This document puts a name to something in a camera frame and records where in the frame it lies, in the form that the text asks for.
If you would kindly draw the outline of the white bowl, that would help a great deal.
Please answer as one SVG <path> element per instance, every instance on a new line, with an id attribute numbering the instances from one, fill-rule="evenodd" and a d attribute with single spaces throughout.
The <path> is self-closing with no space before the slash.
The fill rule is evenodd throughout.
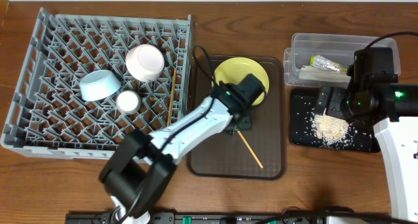
<path id="1" fill-rule="evenodd" d="M 125 63 L 129 74 L 141 82 L 157 80 L 165 66 L 162 53 L 150 44 L 141 44 L 130 49 Z"/>

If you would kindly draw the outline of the yellow plate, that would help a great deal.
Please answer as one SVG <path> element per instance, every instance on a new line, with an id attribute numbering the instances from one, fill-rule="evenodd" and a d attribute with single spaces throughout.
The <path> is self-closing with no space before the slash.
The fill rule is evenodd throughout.
<path id="1" fill-rule="evenodd" d="M 215 69 L 218 99 L 230 108 L 257 108 L 266 99 L 270 83 L 262 65 L 248 57 L 232 57 Z"/>

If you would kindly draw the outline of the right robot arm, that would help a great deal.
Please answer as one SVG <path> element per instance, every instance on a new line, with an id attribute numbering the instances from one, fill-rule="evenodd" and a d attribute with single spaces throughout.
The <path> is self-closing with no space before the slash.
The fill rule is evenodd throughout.
<path id="1" fill-rule="evenodd" d="M 354 53 L 346 88 L 322 86 L 314 112 L 371 128 L 383 156 L 395 219 L 417 221 L 417 85 L 401 84 L 391 48 Z"/>

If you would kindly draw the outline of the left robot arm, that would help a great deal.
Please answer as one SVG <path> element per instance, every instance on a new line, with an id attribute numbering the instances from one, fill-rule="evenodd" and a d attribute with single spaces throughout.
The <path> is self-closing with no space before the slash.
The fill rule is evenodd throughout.
<path id="1" fill-rule="evenodd" d="M 264 93 L 263 83 L 247 74 L 238 84 L 215 84 L 209 96 L 176 123 L 147 135 L 131 131 L 99 175 L 116 203 L 111 222 L 138 223 L 161 198 L 182 158 L 238 121 Z"/>

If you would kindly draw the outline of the white paper cup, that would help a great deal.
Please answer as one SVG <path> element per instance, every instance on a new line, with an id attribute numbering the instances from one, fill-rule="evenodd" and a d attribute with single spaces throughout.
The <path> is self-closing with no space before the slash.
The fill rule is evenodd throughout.
<path id="1" fill-rule="evenodd" d="M 122 114 L 134 114 L 140 109 L 141 98 L 135 91 L 125 90 L 117 96 L 116 106 Z"/>

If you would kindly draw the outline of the light blue bowl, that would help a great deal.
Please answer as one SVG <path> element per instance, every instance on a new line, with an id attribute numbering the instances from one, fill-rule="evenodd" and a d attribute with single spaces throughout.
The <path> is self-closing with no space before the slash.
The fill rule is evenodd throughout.
<path id="1" fill-rule="evenodd" d="M 80 81 L 80 92 L 85 101 L 98 101 L 113 95 L 121 88 L 121 82 L 110 70 L 91 72 Z"/>

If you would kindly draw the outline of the green snack wrapper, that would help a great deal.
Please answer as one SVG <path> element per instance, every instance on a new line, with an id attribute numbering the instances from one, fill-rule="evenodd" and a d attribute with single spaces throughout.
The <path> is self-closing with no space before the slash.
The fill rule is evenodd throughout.
<path id="1" fill-rule="evenodd" d="M 331 61 L 321 55 L 311 56 L 310 65 L 323 71 L 347 72 L 347 66 Z"/>

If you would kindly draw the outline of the wooden chopstick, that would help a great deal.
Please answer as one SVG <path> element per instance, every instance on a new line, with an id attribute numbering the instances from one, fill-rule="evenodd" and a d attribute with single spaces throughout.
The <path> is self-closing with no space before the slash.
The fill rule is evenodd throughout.
<path id="1" fill-rule="evenodd" d="M 171 124 L 172 108 L 173 108 L 175 86 L 176 86 L 176 74 L 177 74 L 177 69 L 174 69 L 173 77 L 172 77 L 171 92 L 170 92 L 170 102 L 169 102 L 169 112 L 168 112 L 168 118 L 167 118 L 167 126 L 169 126 Z"/>
<path id="2" fill-rule="evenodd" d="M 239 137 L 241 138 L 241 140 L 243 141 L 243 143 L 246 145 L 246 148 L 249 150 L 250 154 L 253 156 L 254 160 L 257 162 L 258 166 L 263 169 L 264 166 L 261 163 L 261 161 L 259 160 L 259 158 L 257 157 L 257 155 L 255 154 L 255 152 L 253 151 L 252 147 L 250 146 L 250 144 L 248 143 L 248 141 L 246 140 L 246 138 L 244 137 L 244 135 L 241 133 L 241 131 L 237 131 Z"/>

